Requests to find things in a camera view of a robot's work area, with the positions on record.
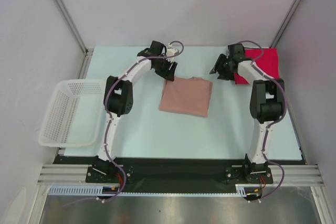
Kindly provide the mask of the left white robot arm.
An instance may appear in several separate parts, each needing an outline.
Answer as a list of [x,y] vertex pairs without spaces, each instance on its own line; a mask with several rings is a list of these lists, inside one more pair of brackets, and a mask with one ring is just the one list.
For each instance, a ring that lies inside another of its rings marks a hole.
[[133,107],[133,87],[150,70],[167,81],[174,81],[177,62],[174,58],[184,51],[180,41],[173,41],[167,46],[152,41],[150,47],[137,54],[135,63],[119,76],[109,76],[103,106],[107,114],[106,129],[98,155],[92,169],[105,182],[112,181],[115,176],[126,178],[123,168],[114,161],[112,145],[121,120],[130,113]]

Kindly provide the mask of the red folded t shirt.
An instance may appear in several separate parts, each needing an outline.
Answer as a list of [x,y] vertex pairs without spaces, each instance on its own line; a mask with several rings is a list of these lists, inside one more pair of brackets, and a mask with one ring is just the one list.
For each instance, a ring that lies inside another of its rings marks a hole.
[[[255,59],[261,54],[260,49],[245,49],[246,57]],[[266,74],[279,78],[279,58],[277,49],[265,48],[261,58],[256,60],[257,66]]]

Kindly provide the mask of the aluminium front rail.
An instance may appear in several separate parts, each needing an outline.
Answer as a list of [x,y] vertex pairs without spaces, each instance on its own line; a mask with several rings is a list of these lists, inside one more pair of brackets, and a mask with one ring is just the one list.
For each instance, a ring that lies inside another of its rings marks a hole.
[[[93,177],[90,165],[46,164],[38,177],[38,185],[104,185],[102,179]],[[283,186],[324,185],[317,165],[284,165]]]

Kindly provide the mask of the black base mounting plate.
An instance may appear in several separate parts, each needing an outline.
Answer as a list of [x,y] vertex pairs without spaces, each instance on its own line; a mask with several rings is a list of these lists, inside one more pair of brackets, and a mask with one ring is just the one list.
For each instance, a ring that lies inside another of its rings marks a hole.
[[256,184],[228,179],[229,168],[239,170],[242,159],[178,159],[178,158],[117,158],[126,178],[105,177],[92,169],[95,157],[57,156],[54,164],[90,165],[88,171],[95,179],[100,178],[108,184],[125,183],[124,189],[131,192],[168,190],[175,188],[182,192],[219,192],[230,185],[247,184],[263,187],[273,184],[272,175],[262,178]]

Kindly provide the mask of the left aluminium corner post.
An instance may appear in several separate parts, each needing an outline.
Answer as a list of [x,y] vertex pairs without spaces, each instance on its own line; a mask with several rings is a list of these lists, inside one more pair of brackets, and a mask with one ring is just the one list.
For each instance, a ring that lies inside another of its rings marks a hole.
[[68,8],[66,7],[63,0],[53,0],[54,4],[56,5],[57,9],[60,12],[61,17],[63,18],[66,26],[68,27],[71,35],[73,36],[76,44],[80,48],[81,52],[85,55],[88,51],[87,47],[85,46],[85,43],[83,42],[83,39],[79,33],[79,30],[77,26],[75,25],[75,22],[73,18],[71,17]]

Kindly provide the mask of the white plastic laundry basket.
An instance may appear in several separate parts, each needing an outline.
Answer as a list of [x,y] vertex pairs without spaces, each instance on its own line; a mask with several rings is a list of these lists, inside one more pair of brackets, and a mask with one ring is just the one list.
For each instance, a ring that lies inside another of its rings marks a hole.
[[98,139],[105,113],[106,82],[72,79],[59,82],[41,125],[38,143],[45,147],[85,147]]

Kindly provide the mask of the right aluminium corner post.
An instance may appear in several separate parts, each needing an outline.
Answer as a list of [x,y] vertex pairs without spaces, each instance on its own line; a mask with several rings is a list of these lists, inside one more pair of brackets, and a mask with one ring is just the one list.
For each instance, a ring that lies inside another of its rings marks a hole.
[[283,37],[284,33],[286,32],[287,28],[289,27],[293,17],[295,16],[297,10],[299,9],[303,0],[293,0],[289,10],[287,11],[283,22],[281,23],[280,27],[278,28],[273,40],[271,41],[269,48],[276,48],[279,44],[281,38]]

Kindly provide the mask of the pink printed t shirt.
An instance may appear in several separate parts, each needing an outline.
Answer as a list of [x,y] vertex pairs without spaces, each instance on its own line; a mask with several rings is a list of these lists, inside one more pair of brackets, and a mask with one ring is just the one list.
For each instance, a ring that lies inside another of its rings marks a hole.
[[199,77],[165,81],[159,110],[208,117],[213,83]]

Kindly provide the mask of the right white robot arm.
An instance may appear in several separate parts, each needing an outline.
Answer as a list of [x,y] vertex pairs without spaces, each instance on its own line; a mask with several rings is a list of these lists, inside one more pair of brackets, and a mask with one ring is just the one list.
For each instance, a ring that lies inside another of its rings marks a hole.
[[229,168],[228,179],[256,184],[262,178],[270,177],[268,147],[275,124],[287,113],[285,84],[265,73],[257,66],[256,59],[247,57],[242,42],[228,45],[227,53],[220,54],[210,71],[218,74],[220,80],[233,80],[237,74],[252,87],[249,110],[254,119],[254,131],[249,151],[239,170]]

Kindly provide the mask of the aluminium corner post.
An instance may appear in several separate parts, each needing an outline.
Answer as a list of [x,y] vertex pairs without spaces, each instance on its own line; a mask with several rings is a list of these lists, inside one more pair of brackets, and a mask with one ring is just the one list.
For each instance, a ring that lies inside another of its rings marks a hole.
[[293,0],[289,10],[287,11],[283,22],[281,23],[280,27],[278,28],[273,40],[271,41],[269,48],[276,48],[279,44],[281,38],[283,37],[284,33],[286,32],[287,28],[289,27],[293,17],[295,16],[297,10],[299,9],[303,0]]
[[68,27],[71,35],[73,36],[76,44],[80,48],[81,52],[85,55],[88,51],[87,47],[85,46],[85,43],[83,42],[83,39],[79,33],[79,30],[77,26],[75,25],[75,22],[73,18],[71,17],[68,8],[66,7],[63,0],[53,0],[54,4],[56,5],[57,9],[60,12],[61,17],[63,18],[66,26]]

